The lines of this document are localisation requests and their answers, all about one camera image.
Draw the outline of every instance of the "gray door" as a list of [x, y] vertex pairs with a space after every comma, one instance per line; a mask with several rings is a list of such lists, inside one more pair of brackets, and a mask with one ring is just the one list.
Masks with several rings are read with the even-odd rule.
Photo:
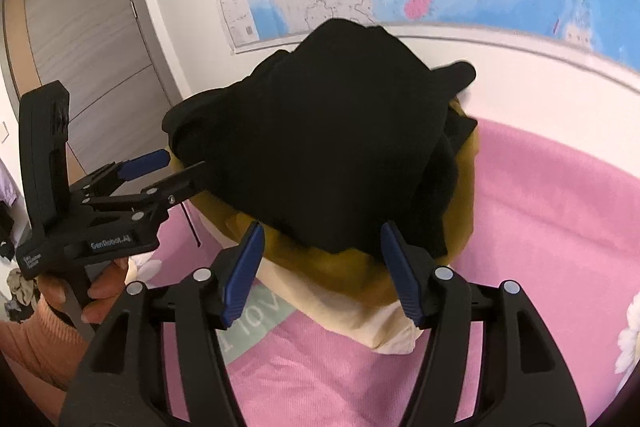
[[24, 0], [24, 9], [41, 83], [60, 80], [70, 93], [69, 145], [86, 172], [166, 146], [170, 104], [130, 0]]

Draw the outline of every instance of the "orange sleeve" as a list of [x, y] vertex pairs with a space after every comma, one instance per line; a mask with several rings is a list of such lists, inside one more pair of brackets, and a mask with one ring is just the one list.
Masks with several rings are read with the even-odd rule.
[[0, 322], [0, 351], [36, 377], [66, 390], [87, 343], [57, 318], [44, 298], [22, 324]]

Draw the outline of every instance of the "blue gripper pad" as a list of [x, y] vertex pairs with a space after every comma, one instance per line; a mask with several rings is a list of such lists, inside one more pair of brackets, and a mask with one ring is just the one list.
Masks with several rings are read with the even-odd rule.
[[234, 252], [236, 261], [231, 267], [228, 278], [226, 281], [218, 279], [223, 285], [224, 311], [221, 318], [227, 328], [242, 315], [249, 291], [254, 283], [255, 274], [262, 260], [264, 229], [260, 223], [254, 221], [244, 234], [240, 245], [234, 249], [237, 249]]
[[407, 259], [407, 245], [398, 228], [391, 221], [382, 225], [380, 248], [398, 292], [404, 314], [414, 322], [416, 327], [420, 327], [425, 316], [422, 309], [420, 282]]
[[171, 155], [164, 149], [150, 152], [139, 158], [129, 160], [122, 164], [118, 170], [118, 178], [124, 182], [130, 182], [146, 174], [158, 171], [169, 165]]

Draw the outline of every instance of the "door frame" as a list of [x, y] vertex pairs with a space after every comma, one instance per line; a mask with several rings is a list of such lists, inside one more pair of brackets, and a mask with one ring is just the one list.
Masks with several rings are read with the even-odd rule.
[[[182, 101], [182, 95], [175, 83], [174, 76], [164, 57], [164, 51], [156, 36], [151, 17], [148, 12], [145, 0], [130, 0], [131, 9], [136, 16], [138, 29], [145, 43], [146, 51], [151, 59], [151, 64], [156, 70], [158, 80], [171, 106]], [[20, 102], [18, 98], [18, 90], [14, 80], [14, 74], [11, 68], [11, 61], [8, 55], [6, 43], [6, 31], [4, 25], [4, 0], [0, 0], [0, 71], [4, 79], [4, 84], [14, 110], [15, 118], [18, 119], [18, 110]]]

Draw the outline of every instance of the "metal screw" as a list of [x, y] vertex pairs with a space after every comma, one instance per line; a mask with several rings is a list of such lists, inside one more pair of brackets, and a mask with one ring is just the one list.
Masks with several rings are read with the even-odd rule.
[[193, 272], [193, 278], [199, 282], [209, 280], [210, 277], [211, 270], [209, 268], [198, 268], [195, 272]]
[[442, 280], [442, 281], [448, 281], [449, 279], [453, 279], [453, 270], [450, 268], [447, 268], [446, 266], [440, 266], [439, 268], [436, 268], [436, 271], [434, 272], [435, 276]]
[[129, 295], [138, 295], [142, 292], [144, 285], [140, 281], [133, 281], [131, 284], [127, 286], [127, 293]]
[[520, 285], [515, 281], [505, 281], [504, 282], [504, 291], [510, 293], [511, 295], [516, 295], [520, 292]]

